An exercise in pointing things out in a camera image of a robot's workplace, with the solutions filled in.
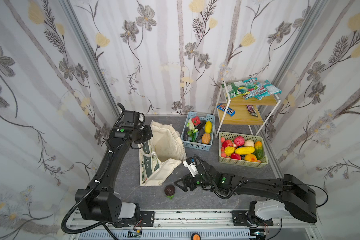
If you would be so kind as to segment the dark purple mangosteen toy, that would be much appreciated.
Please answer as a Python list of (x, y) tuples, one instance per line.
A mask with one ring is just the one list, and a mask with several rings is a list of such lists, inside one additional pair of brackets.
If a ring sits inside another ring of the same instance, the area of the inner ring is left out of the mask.
[(172, 200), (175, 195), (175, 192), (176, 192), (175, 186), (167, 185), (164, 189), (164, 192), (165, 192), (166, 197)]

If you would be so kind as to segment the canvas tote bag floral print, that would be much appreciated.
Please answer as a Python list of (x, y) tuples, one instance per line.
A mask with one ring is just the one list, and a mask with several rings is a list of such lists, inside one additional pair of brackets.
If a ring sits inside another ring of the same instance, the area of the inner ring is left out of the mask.
[(152, 121), (153, 137), (140, 144), (140, 186), (161, 186), (187, 158), (181, 135), (172, 125)]

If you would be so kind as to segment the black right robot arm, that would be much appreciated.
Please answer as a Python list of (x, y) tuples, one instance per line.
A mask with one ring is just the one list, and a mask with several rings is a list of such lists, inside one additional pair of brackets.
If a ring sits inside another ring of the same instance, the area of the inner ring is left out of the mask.
[(236, 195), (251, 195), (284, 204), (285, 210), (295, 219), (317, 222), (316, 192), (307, 184), (285, 174), (281, 179), (252, 179), (234, 174), (219, 173), (213, 167), (204, 170), (198, 166), (198, 174), (188, 174), (175, 181), (182, 191), (193, 191), (198, 187), (215, 193), (221, 199)]

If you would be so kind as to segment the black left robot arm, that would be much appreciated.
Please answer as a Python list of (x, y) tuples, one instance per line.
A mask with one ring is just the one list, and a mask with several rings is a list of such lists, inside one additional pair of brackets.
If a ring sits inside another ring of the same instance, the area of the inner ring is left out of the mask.
[(79, 210), (83, 219), (105, 224), (137, 218), (138, 204), (123, 202), (114, 193), (117, 174), (132, 144), (139, 151), (142, 187), (161, 186), (187, 157), (181, 134), (171, 125), (152, 121), (144, 127), (128, 122), (113, 127), (97, 173), (75, 195), (73, 210)]

